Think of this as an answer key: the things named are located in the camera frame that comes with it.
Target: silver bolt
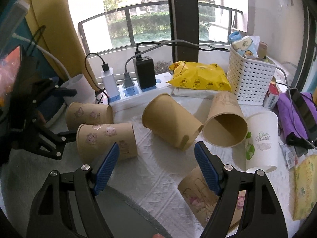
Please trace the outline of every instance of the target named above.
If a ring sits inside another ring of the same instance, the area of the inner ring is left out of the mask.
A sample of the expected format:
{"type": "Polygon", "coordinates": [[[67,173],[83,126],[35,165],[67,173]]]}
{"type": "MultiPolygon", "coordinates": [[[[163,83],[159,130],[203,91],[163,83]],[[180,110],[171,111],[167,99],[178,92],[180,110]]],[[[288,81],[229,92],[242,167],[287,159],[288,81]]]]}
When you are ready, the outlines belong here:
{"type": "Polygon", "coordinates": [[[224,168],[225,168],[227,171],[232,171],[232,170],[233,170],[233,166],[232,166],[232,165],[225,165],[224,168]]]}
{"type": "Polygon", "coordinates": [[[53,170],[52,172],[50,172],[50,176],[56,176],[57,175],[57,171],[53,170]]]}
{"type": "Polygon", "coordinates": [[[264,172],[263,170],[258,170],[258,171],[257,171],[257,174],[258,174],[259,176],[263,176],[263,175],[265,174],[265,172],[264,172]]]}
{"type": "Polygon", "coordinates": [[[89,168],[90,168],[90,165],[82,165],[82,166],[81,166],[81,169],[82,169],[83,171],[87,171],[87,170],[89,170],[89,168]]]}

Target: yellow package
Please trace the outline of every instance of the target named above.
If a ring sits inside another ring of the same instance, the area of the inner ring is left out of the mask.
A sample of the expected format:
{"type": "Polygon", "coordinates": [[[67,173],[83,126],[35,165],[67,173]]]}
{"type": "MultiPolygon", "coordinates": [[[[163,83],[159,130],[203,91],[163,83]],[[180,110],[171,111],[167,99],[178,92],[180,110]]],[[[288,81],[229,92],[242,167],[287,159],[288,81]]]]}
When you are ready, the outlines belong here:
{"type": "Polygon", "coordinates": [[[317,201],[317,155],[306,158],[294,170],[295,205],[293,220],[308,217],[317,201]]]}
{"type": "Polygon", "coordinates": [[[169,69],[174,71],[174,75],[167,83],[174,87],[231,91],[226,74],[217,64],[180,61],[173,63],[169,69]]]}

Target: table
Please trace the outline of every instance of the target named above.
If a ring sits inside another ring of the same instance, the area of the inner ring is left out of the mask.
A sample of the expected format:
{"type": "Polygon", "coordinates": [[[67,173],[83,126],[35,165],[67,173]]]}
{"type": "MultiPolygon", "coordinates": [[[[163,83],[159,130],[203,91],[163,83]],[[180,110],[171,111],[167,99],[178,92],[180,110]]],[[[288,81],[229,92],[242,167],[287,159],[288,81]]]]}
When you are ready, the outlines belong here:
{"type": "MultiPolygon", "coordinates": [[[[212,100],[189,97],[174,99],[198,120],[205,122],[212,100]]],[[[108,185],[148,211],[173,238],[199,237],[202,226],[177,190],[180,181],[198,165],[194,157],[194,144],[183,152],[154,135],[141,122],[145,107],[146,104],[115,114],[115,123],[133,123],[139,156],[119,162],[108,185]]],[[[265,110],[261,106],[247,105],[242,105],[241,109],[246,117],[265,110]]],[[[64,115],[51,129],[55,133],[67,130],[64,115]]],[[[219,148],[209,144],[202,133],[195,142],[200,140],[204,141],[208,149],[218,155],[223,163],[231,164],[237,170],[245,170],[244,143],[233,148],[219,148]]],[[[53,169],[61,173],[75,171],[80,165],[75,142],[66,145],[61,161],[24,150],[11,152],[9,163],[2,169],[2,194],[7,216],[22,235],[26,233],[32,200],[48,173],[53,169]]],[[[300,221],[293,221],[291,217],[294,208],[294,173],[286,168],[280,151],[278,169],[267,176],[280,201],[288,235],[292,237],[300,225],[300,221]]]]}

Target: plastic woven basket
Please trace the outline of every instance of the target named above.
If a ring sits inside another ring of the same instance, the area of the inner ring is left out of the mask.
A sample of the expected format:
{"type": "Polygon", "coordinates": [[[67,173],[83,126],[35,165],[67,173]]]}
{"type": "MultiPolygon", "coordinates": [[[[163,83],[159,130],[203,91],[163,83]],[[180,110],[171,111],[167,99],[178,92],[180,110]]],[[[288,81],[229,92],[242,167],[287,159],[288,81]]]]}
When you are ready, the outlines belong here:
{"type": "Polygon", "coordinates": [[[230,48],[228,81],[242,105],[262,105],[275,72],[275,65],[242,57],[230,48]]]}

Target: black power adapter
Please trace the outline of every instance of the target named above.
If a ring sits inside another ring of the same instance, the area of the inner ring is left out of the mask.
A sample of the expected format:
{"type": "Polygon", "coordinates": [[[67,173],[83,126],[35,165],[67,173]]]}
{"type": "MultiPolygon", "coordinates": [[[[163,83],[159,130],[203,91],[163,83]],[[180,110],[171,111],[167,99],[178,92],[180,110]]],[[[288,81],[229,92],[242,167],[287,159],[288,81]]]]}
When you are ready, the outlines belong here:
{"type": "Polygon", "coordinates": [[[133,59],[133,65],[137,82],[141,89],[154,87],[156,85],[154,63],[149,56],[138,56],[133,59]]]}

